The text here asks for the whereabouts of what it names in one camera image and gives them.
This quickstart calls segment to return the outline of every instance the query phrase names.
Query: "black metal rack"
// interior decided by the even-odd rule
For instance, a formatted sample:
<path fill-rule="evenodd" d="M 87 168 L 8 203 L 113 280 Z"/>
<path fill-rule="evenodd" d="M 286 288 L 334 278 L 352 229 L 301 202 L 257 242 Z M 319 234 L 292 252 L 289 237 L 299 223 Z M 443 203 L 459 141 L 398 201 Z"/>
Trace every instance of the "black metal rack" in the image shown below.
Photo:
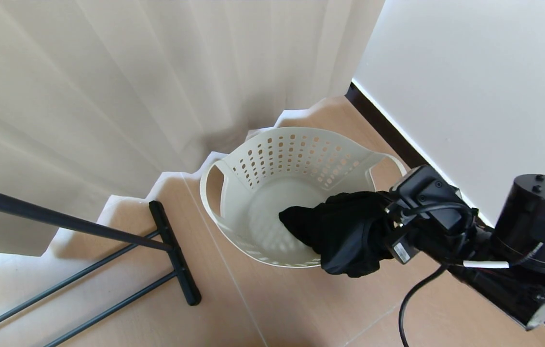
<path fill-rule="evenodd" d="M 64 281 L 56 284 L 55 286 L 52 286 L 52 288 L 48 288 L 41 294 L 38 294 L 37 296 L 28 299 L 20 305 L 13 307 L 13 309 L 8 310 L 4 314 L 1 314 L 0 323 L 21 312 L 21 310 L 26 309 L 27 307 L 34 305 L 38 301 L 58 292 L 62 288 L 65 288 L 65 286 L 68 286 L 71 283 L 77 281 L 78 279 L 81 279 L 85 275 L 90 274 L 90 272 L 93 272 L 94 270 L 97 270 L 97 268 L 100 268 L 101 266 L 120 257 L 120 255 L 123 255 L 128 251 L 133 250 L 137 246 L 144 246 L 149 248 L 155 248 L 156 250 L 166 251 L 167 255 L 169 255 L 169 260 L 171 261 L 174 270 L 172 270 L 171 272 L 169 272 L 169 274 L 163 276 L 162 278 L 158 279 L 157 281 L 154 281 L 149 286 L 146 286 L 139 292 L 131 295 L 129 298 L 126 298 L 120 303 L 117 303 L 116 305 L 105 310 L 101 314 L 98 314 L 94 318 L 86 321 L 85 323 L 82 323 L 75 329 L 70 330 L 70 332 L 48 343 L 46 347 L 54 347 L 60 345 L 66 340 L 69 340 L 75 335 L 83 332 L 85 329 L 88 329 L 95 323 L 98 323 L 104 318 L 107 318 L 112 313 L 136 301 L 148 292 L 151 292 L 158 286 L 169 281 L 170 279 L 173 279 L 174 277 L 178 278 L 178 282 L 180 283 L 182 292 L 185 295 L 185 299 L 187 299 L 187 303 L 191 306 L 198 305 L 202 300 L 202 295 L 200 294 L 200 291 L 195 285 L 195 281 L 193 281 L 193 276 L 191 276 L 191 272 L 187 267 L 187 262 L 182 255 L 182 251 L 180 250 L 180 246 L 178 245 L 176 236 L 174 236 L 174 232 L 169 223 L 169 220 L 167 220 L 163 205 L 158 201 L 151 201 L 149 203 L 149 208 L 150 213 L 152 213 L 153 219 L 155 220 L 156 230 L 144 237 L 141 237 L 138 235 L 125 233 L 124 231 L 112 229 L 110 227 L 101 226 L 100 224 L 79 219 L 71 215 L 52 211 L 50 209 L 46 209 L 45 207 L 37 206 L 35 204 L 31 204 L 30 202 L 25 202 L 23 200 L 19 200 L 0 193 L 0 212 L 2 213 L 17 215 L 22 218 L 36 220 L 38 222 L 43 222 L 52 226 L 80 231 L 82 233 L 96 235 L 99 237 L 105 237 L 106 239 L 130 243 L 129 246 L 125 246 L 124 248 L 108 255 L 107 257 L 92 264 L 91 266 L 88 266 L 84 270 L 81 270 L 77 274 L 72 275 L 68 279 L 65 279 Z M 152 240 L 153 237 L 157 235 L 161 236 L 163 242 Z"/>

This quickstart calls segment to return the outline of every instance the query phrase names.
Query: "white plastic basket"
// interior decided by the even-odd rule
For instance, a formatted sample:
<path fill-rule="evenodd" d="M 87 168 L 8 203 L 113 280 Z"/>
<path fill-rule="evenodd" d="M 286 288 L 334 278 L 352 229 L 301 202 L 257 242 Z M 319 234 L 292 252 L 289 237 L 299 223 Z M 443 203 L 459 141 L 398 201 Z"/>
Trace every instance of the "white plastic basket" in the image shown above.
<path fill-rule="evenodd" d="M 329 196 L 375 191 L 370 169 L 391 158 L 335 132 L 316 128 L 274 128 L 247 140 L 204 171 L 200 195 L 206 212 L 239 250 L 280 267 L 316 267 L 320 257 L 279 220 L 290 206 L 315 207 Z M 211 210 L 206 185 L 211 169 L 224 175 L 220 215 Z"/>

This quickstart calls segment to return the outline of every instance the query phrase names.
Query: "curtain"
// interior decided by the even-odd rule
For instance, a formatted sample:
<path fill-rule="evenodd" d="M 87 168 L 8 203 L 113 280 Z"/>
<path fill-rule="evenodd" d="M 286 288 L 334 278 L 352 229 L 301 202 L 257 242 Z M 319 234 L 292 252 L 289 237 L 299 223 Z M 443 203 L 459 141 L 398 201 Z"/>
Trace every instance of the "curtain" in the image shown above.
<path fill-rule="evenodd" d="M 86 219 L 111 194 L 143 197 L 284 109 L 345 94 L 382 5 L 0 1 L 0 192 Z M 0 216 L 0 251 L 39 255 L 53 235 Z"/>

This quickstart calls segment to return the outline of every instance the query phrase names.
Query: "black garment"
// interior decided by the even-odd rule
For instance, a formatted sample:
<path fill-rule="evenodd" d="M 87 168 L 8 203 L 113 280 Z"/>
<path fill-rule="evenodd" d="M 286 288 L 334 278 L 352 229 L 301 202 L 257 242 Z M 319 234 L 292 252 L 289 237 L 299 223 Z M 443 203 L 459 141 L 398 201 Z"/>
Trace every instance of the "black garment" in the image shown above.
<path fill-rule="evenodd" d="M 294 206 L 279 219 L 301 242 L 322 256 L 329 274 L 361 277 L 379 270 L 379 261 L 392 259 L 382 242 L 392 230 L 384 208 L 390 204 L 385 191 L 359 191 L 330 196 L 315 208 Z"/>

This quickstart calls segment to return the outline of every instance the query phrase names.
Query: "floor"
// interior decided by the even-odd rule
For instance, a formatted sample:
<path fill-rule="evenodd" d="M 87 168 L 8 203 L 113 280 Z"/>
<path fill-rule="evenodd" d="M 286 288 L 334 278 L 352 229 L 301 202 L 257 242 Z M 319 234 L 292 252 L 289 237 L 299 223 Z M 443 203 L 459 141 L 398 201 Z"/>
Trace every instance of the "floor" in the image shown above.
<path fill-rule="evenodd" d="M 344 97 L 326 99 L 310 116 L 285 119 L 280 126 L 327 128 L 394 154 Z M 391 162 L 378 165 L 374 174 L 380 189 L 398 179 Z M 202 303 L 188 306 L 172 280 L 66 346 L 397 347 L 400 301 L 436 268 L 424 254 L 405 266 L 383 262 L 381 270 L 360 279 L 319 268 L 267 266 L 236 250 L 208 219 L 197 175 L 167 174 L 155 195 Z M 110 200 L 100 222 L 139 235 L 154 229 L 146 202 L 133 198 Z M 0 254 L 0 314 L 120 246 L 61 229 L 42 257 Z M 170 270 L 163 252 L 138 247 L 0 325 L 0 347 L 42 346 Z M 545 327 L 525 332 L 449 274 L 412 299 L 406 331 L 413 347 L 545 347 Z"/>

